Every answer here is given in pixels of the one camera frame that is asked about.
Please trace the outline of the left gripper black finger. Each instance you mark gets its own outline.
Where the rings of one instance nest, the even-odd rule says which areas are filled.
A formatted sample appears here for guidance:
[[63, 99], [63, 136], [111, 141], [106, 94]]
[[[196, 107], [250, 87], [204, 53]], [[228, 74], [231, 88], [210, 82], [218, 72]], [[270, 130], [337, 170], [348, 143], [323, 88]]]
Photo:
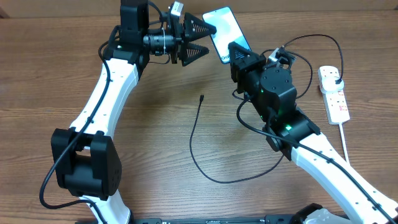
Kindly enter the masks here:
[[189, 42], [184, 43], [180, 49], [180, 60], [182, 61], [182, 66], [185, 67], [208, 53], [209, 49], [207, 47]]
[[198, 40], [216, 34], [216, 27], [188, 12], [184, 15], [183, 28], [185, 40]]

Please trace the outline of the Galaxy S24 smartphone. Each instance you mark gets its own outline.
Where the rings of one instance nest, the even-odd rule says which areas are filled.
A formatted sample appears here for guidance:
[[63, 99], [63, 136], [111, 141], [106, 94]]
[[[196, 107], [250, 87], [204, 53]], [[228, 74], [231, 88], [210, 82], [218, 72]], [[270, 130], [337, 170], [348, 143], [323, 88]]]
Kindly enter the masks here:
[[229, 6], [206, 12], [202, 19], [216, 27], [216, 33], [211, 34], [211, 40], [222, 64], [229, 63], [228, 45], [236, 42], [245, 49], [251, 50], [231, 8]]

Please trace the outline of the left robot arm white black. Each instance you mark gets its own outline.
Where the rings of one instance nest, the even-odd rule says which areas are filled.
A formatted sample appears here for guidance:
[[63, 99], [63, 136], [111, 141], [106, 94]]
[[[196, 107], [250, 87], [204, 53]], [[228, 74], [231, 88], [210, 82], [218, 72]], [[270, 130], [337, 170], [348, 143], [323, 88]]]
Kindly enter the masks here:
[[89, 206], [96, 223], [134, 221], [119, 193], [122, 164], [113, 137], [150, 56], [166, 55], [170, 63], [186, 66], [209, 52], [196, 40], [216, 32], [215, 26], [183, 12], [180, 2], [159, 12], [155, 28], [149, 19], [152, 6], [150, 1], [121, 2], [121, 22], [98, 50], [103, 68], [90, 99], [70, 127], [56, 129], [51, 138], [54, 163], [49, 174], [75, 203]]

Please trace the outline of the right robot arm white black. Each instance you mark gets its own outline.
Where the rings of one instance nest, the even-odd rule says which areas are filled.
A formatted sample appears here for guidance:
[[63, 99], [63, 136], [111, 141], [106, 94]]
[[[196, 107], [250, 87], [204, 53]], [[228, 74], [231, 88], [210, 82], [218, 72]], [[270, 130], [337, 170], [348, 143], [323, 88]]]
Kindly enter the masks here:
[[361, 177], [297, 106], [291, 72], [294, 56], [279, 48], [267, 58], [235, 42], [228, 50], [237, 92], [265, 122], [253, 131], [265, 135], [273, 150], [309, 173], [352, 223], [397, 223], [397, 202]]

